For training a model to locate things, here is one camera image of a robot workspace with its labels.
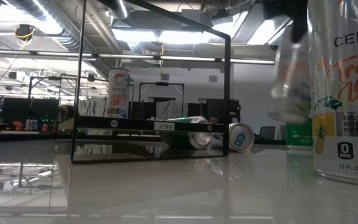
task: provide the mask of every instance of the green can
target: green can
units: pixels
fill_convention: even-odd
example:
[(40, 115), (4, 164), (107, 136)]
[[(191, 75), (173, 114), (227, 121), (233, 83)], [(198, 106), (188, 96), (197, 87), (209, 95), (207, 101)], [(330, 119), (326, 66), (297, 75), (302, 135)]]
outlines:
[(312, 150), (313, 138), (311, 129), (311, 118), (303, 124), (287, 124), (286, 140), (290, 149)]
[[(189, 118), (169, 119), (171, 122), (209, 124), (209, 121), (202, 116)], [(206, 149), (211, 140), (212, 133), (179, 133), (179, 132), (161, 132), (161, 139), (169, 146), (178, 149)]]

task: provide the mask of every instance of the reflective table surface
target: reflective table surface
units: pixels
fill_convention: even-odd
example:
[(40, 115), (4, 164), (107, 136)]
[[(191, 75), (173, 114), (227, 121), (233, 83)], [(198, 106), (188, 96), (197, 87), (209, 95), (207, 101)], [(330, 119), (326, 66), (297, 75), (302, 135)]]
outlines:
[(66, 151), (0, 149), (0, 223), (358, 223), (358, 185), (307, 152), (254, 146), (209, 159), (72, 165)]

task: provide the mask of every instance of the ceiling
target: ceiling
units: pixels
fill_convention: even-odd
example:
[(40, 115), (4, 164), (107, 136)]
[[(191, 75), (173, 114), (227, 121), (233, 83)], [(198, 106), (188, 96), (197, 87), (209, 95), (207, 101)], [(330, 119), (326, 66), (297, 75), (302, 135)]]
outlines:
[[(51, 17), (47, 17), (47, 22), (37, 21), (32, 17), (32, 14), (25, 14), (14, 6), (16, 0), (5, 0), (12, 5), (0, 5), (0, 49), (19, 50), (35, 50), (35, 51), (53, 51), (53, 52), (67, 52), (69, 49), (63, 43), (63, 40), (68, 35), (74, 35), (79, 38), (79, 30), (81, 27), (81, 13), (82, 6), (80, 0), (38, 0), (38, 3), (44, 7), (51, 7)], [(152, 0), (150, 3), (163, 7), (166, 10), (180, 14), (182, 16), (193, 19), (206, 26), (214, 26), (215, 14), (224, 8), (227, 10), (227, 17), (233, 18), (230, 24), (224, 26), (215, 26), (217, 29), (225, 29), (225, 26), (231, 26), (230, 32), (232, 35), (232, 58), (254, 58), (273, 60), (275, 58), (275, 51), (268, 45), (247, 45), (254, 35), (257, 35), (260, 27), (266, 24), (264, 19), (263, 9), (260, 2), (243, 0), (243, 1), (208, 1), (205, 4), (203, 0), (190, 0), (187, 2), (181, 1), (162, 1)], [(161, 42), (143, 42), (141, 41), (144, 52), (147, 54), (164, 54), (175, 56), (193, 56), (193, 57), (223, 57), (224, 43), (219, 38), (214, 38), (208, 35), (208, 38), (203, 41), (194, 40), (192, 35), (186, 36), (185, 33), (199, 32), (198, 30), (184, 26), (182, 23), (169, 19), (167, 17), (158, 15), (142, 9), (133, 4), (127, 4), (129, 9), (129, 16), (121, 21), (114, 21), (111, 23), (111, 13), (107, 7), (95, 0), (88, 0), (87, 13), (85, 20), (85, 52), (98, 53), (116, 53), (124, 52), (133, 54), (134, 51), (129, 47), (125, 41), (133, 38), (145, 38), (147, 32), (155, 35), (158, 40), (161, 40), (165, 31), (182, 32), (178, 37), (171, 36), (166, 43)], [(65, 22), (63, 32), (59, 30), (59, 26), (47, 26), (47, 24)], [(278, 17), (268, 24), (270, 30), (260, 30), (259, 33), (264, 34), (266, 40), (261, 43), (266, 44), (269, 40), (274, 39), (273, 36), (278, 33), (283, 27), (288, 24), (289, 20), (286, 17)], [(34, 37), (30, 41), (19, 40), (14, 35), (14, 29), (19, 24), (31, 24), (36, 27)], [(125, 38), (121, 38), (117, 31), (125, 33)], [(128, 31), (139, 31), (138, 33), (128, 33)], [(127, 67), (176, 67), (176, 68), (215, 68), (222, 69), (219, 63), (208, 62), (181, 62), (181, 61), (145, 61), (145, 60), (123, 60), (117, 62), (112, 58), (104, 58), (98, 61), (84, 61), (82, 63), (82, 76), (87, 77), (89, 74), (95, 74), (95, 78), (106, 79), (108, 77), (108, 70), (117, 66)], [(78, 59), (77, 58), (46, 58), (43, 59), (25, 59), (25, 58), (0, 58), (0, 93), (15, 93), (15, 95), (22, 94), (27, 97), (28, 87), (18, 85), (28, 85), (30, 76), (38, 76), (42, 71), (46, 76), (60, 76), (61, 73), (77, 75)], [(24, 80), (13, 80), (7, 77), (9, 72), (23, 73), (26, 76)], [(13, 90), (6, 90), (4, 85), (12, 84)], [(62, 81), (62, 85), (74, 85), (71, 81)], [(84, 85), (94, 86), (100, 95), (106, 94), (106, 82), (83, 82)], [(47, 91), (48, 86), (54, 86), (50, 80), (44, 79), (38, 82), (37, 88), (32, 92), (36, 95), (51, 95)], [(67, 88), (64, 92), (60, 92), (67, 98), (74, 94), (74, 88)]]

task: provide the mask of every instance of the pineapple graphic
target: pineapple graphic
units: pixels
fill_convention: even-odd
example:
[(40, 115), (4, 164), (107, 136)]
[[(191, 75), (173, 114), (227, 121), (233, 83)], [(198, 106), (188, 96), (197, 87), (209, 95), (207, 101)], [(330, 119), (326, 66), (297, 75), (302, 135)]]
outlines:
[(327, 126), (320, 125), (320, 128), (318, 130), (318, 139), (316, 141), (316, 144), (314, 145), (314, 149), (318, 154), (323, 153), (326, 134)]

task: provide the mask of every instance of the shelf label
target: shelf label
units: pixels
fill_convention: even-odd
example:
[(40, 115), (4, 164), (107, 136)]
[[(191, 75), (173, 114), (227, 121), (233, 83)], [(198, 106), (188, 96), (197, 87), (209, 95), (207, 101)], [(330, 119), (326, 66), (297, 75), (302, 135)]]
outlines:
[(175, 123), (154, 122), (154, 130), (156, 130), (156, 131), (174, 131)]

